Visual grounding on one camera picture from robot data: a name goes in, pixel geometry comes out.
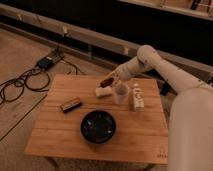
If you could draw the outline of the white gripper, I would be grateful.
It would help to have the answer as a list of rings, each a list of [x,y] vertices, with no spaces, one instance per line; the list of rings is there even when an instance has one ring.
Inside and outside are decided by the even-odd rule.
[[[115,81],[126,81],[128,73],[123,69],[115,69],[107,75],[107,78],[113,78]]]

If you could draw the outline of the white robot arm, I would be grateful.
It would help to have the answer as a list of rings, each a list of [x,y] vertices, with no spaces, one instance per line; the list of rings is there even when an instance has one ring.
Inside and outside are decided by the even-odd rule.
[[[149,45],[119,65],[113,83],[155,69],[175,90],[170,110],[167,171],[213,171],[213,87],[163,59]]]

